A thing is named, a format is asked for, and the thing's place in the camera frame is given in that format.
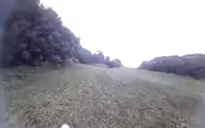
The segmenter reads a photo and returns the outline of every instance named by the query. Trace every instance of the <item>small white object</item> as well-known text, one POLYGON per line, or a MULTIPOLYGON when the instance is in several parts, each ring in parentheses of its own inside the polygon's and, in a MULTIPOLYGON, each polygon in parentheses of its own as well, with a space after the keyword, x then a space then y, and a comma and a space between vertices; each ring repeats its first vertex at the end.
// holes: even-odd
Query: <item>small white object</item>
POLYGON ((61 128, 70 128, 70 126, 69 126, 68 124, 63 124, 63 125, 61 126, 61 128))

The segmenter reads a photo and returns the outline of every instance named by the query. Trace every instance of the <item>bush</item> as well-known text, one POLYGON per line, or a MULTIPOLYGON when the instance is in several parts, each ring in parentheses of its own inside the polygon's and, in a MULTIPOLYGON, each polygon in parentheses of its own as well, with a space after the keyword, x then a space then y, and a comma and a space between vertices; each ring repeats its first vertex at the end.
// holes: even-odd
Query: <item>bush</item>
POLYGON ((62 26, 51 8, 46 9, 34 0, 17 0, 5 26, 1 63, 3 66, 65 64, 74 58, 77 45, 74 34, 62 26))
POLYGON ((108 62, 107 65, 109 68, 119 68, 122 66, 121 61, 119 59, 112 60, 108 62))
POLYGON ((151 61, 143 62, 139 68, 205 79, 205 55, 157 57, 151 61))

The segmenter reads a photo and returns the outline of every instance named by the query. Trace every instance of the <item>overcast sky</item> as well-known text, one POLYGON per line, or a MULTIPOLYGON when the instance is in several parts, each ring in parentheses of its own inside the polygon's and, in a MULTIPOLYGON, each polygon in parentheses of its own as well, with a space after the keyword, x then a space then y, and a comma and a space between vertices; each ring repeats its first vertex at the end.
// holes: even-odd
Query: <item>overcast sky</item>
POLYGON ((91 52, 125 66, 205 53, 205 0, 42 0, 91 52))

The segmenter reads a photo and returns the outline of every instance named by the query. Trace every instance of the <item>treeline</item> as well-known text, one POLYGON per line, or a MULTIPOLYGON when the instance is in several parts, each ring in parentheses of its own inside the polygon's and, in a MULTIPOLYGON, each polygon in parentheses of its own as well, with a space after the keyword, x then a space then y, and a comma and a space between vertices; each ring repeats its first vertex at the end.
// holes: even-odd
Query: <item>treeline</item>
POLYGON ((205 79, 205 54, 156 57, 151 61, 143 62, 139 69, 205 79))
POLYGON ((39 0, 15 0, 4 30, 1 66, 36 66, 42 64, 103 63, 120 67, 120 60, 110 60, 102 52, 92 54, 64 27, 57 13, 39 0))

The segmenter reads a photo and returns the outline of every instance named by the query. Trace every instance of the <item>grass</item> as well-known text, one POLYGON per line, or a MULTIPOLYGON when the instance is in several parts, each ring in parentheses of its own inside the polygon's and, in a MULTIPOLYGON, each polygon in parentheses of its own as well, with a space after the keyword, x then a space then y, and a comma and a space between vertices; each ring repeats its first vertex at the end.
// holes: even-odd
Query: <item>grass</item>
POLYGON ((205 81, 130 68, 20 67, 2 72, 15 128, 204 127, 205 81))

